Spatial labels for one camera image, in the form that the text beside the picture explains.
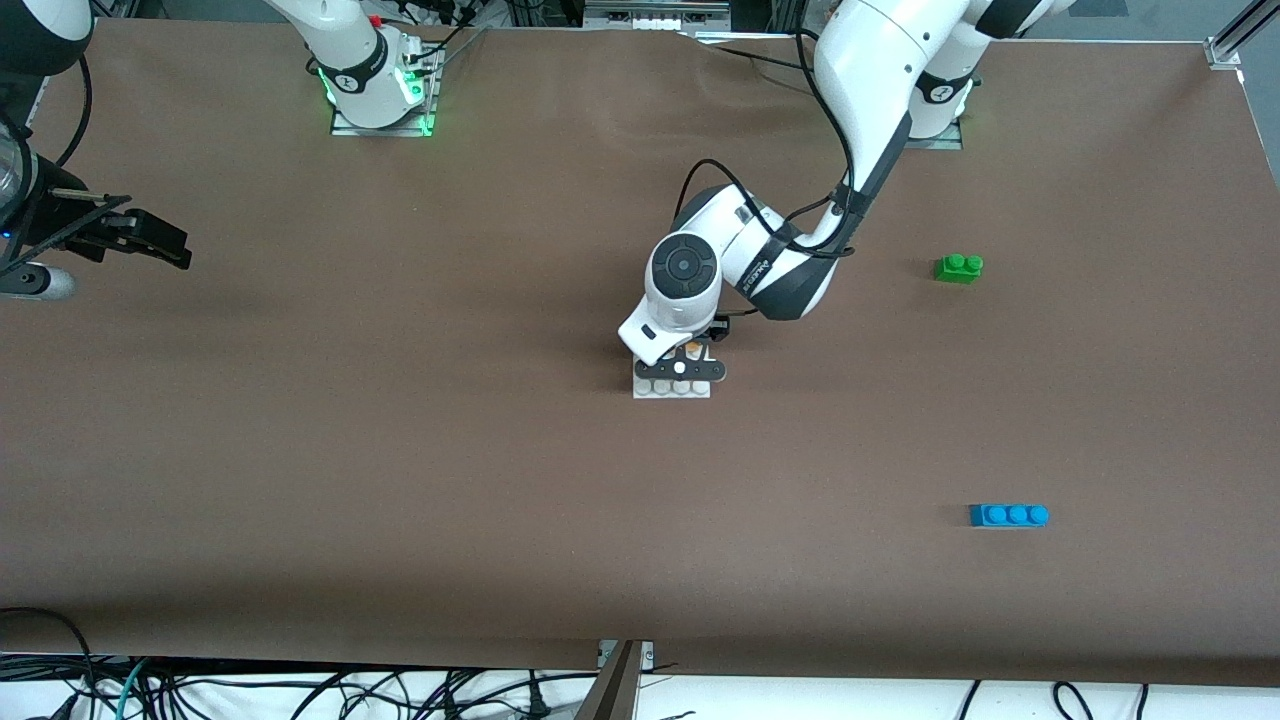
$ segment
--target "green lego brick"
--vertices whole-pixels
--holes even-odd
[[[970,284],[973,281],[980,277],[982,277],[980,255],[970,255],[965,258],[959,252],[952,252],[946,258],[938,259],[937,265],[933,266],[933,279],[945,283]]]

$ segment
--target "blue lego brick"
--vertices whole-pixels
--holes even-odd
[[[1043,505],[970,505],[969,524],[974,528],[1043,528],[1048,507]]]

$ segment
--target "brown paper sheet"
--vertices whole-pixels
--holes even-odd
[[[614,329],[694,160],[829,190],[797,76],[492,32],[435,137],[355,140],[306,56],[99,28],[69,167],[195,261],[50,256],[73,301],[0,305],[5,605],[132,655],[1280,679],[1280,197],[1197,45],[992,47],[965,150],[908,151],[817,311],[737,323],[689,402],[632,401]],[[952,251],[975,286],[929,279]]]

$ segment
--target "white lego brick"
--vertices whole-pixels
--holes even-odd
[[[675,352],[664,355],[666,359],[675,356]],[[708,354],[707,360],[710,359],[712,356]],[[710,380],[652,380],[637,377],[635,374],[635,363],[637,361],[637,357],[631,359],[631,397],[635,400],[694,400],[712,396]]]

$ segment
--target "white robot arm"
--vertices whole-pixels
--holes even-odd
[[[330,100],[352,124],[387,127],[422,104],[406,81],[422,54],[417,37],[375,28],[357,0],[264,1],[302,33]]]
[[[618,336],[654,365],[710,327],[721,281],[768,319],[803,318],[822,300],[906,141],[937,135],[963,111],[991,38],[1011,37],[1070,3],[844,0],[814,49],[813,79],[851,167],[817,228],[801,233],[736,182],[699,192],[650,254],[645,295]]]
[[[357,0],[265,0],[302,33],[329,97],[352,124],[396,123],[425,95],[406,73],[436,49],[390,27],[374,27]],[[35,76],[81,61],[93,32],[90,0],[0,0],[0,69]],[[142,210],[114,213],[101,195],[27,143],[22,122],[0,106],[0,296],[60,300],[72,277],[31,261],[49,249],[102,261],[106,250],[141,252],[186,269],[187,233]],[[90,224],[78,224],[86,219]],[[24,246],[31,250],[23,251]]]

